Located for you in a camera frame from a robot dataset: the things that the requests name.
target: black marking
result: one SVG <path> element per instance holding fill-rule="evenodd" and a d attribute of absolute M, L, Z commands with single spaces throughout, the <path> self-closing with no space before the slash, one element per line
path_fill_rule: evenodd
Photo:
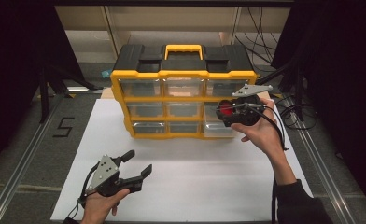
<path fill-rule="evenodd" d="M 70 134 L 70 131 L 72 131 L 72 127 L 63 127 L 62 124 L 66 119 L 74 119 L 74 118 L 62 118 L 60 124 L 58 125 L 58 129 L 66 129 L 66 134 L 55 134 L 53 137 L 68 137 Z"/>

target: hand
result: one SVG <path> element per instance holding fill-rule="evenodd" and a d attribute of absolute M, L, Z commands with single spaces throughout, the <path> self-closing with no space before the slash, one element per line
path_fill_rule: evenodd
<path fill-rule="evenodd" d="M 275 103 L 271 100 L 261 99 L 265 106 L 274 108 Z M 263 112 L 270 120 L 276 123 L 274 112 L 266 108 Z M 275 127 L 266 119 L 261 118 L 253 126 L 246 126 L 241 123 L 231 125 L 232 129 L 243 133 L 245 137 L 242 142 L 251 141 L 256 147 L 264 152 L 273 166 L 275 180 L 278 185 L 287 185 L 296 182 L 296 177 L 286 159 L 282 149 L 280 138 Z"/>
<path fill-rule="evenodd" d="M 104 223 L 110 209 L 112 210 L 112 215 L 115 216 L 117 214 L 117 203 L 129 193 L 128 189 L 122 189 L 110 197 L 104 197 L 99 193 L 93 193 L 88 196 L 81 224 Z"/>
<path fill-rule="evenodd" d="M 265 106 L 274 108 L 274 101 L 260 99 Z M 274 112 L 266 108 L 263 112 L 270 120 L 276 123 Z M 234 123 L 231 125 L 232 129 L 243 133 L 245 137 L 241 139 L 242 142 L 251 141 L 256 147 L 261 149 L 267 156 L 272 156 L 274 153 L 282 152 L 279 135 L 275 127 L 266 119 L 261 118 L 253 126 L 246 126 L 241 123 Z"/>

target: yellow storage organizer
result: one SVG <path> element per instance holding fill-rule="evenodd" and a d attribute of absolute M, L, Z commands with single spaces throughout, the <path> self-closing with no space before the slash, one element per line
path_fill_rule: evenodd
<path fill-rule="evenodd" d="M 257 79 L 239 45 L 125 45 L 110 77 L 125 128 L 150 139 L 233 137 L 216 106 Z"/>

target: black sleeve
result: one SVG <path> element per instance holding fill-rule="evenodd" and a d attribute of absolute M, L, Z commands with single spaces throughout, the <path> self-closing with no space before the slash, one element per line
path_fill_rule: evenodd
<path fill-rule="evenodd" d="M 276 198 L 278 200 L 277 216 L 281 224 L 332 223 L 322 201 L 308 196 L 300 179 L 294 184 L 277 186 Z"/>
<path fill-rule="evenodd" d="M 76 222 L 74 219 L 67 217 L 64 221 L 63 224 L 78 224 L 78 222 Z"/>

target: white table surface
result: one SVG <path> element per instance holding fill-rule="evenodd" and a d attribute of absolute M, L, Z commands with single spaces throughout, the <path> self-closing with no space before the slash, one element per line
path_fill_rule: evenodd
<path fill-rule="evenodd" d="M 239 222 L 271 219 L 273 170 L 251 143 L 233 139 L 133 139 L 115 100 L 97 100 L 51 220 L 64 220 L 75 207 L 85 177 L 104 154 L 135 157 L 122 163 L 120 177 L 137 176 L 149 164 L 142 191 L 128 195 L 110 221 Z M 312 195 L 289 138 L 286 152 L 297 178 Z M 83 209 L 79 207 L 76 219 Z"/>

